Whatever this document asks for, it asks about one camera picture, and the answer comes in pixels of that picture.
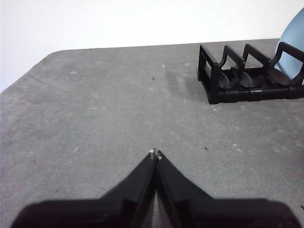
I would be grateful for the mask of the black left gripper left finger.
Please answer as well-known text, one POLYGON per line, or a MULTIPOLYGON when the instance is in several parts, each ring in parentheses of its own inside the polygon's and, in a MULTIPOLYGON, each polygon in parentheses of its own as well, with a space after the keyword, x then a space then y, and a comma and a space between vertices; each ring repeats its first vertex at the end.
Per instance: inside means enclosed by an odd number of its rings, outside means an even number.
POLYGON ((150 228, 157 157, 150 152, 99 199, 47 200, 26 206, 13 228, 150 228))

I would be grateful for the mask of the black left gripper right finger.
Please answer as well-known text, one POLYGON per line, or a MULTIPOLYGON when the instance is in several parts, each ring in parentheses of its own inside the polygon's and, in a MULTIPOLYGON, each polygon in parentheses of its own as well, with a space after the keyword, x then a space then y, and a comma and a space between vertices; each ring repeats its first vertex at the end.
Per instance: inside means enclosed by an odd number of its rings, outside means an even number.
POLYGON ((160 209, 174 228, 295 228, 290 208, 267 199, 215 199, 187 179, 161 152, 156 175, 160 209))

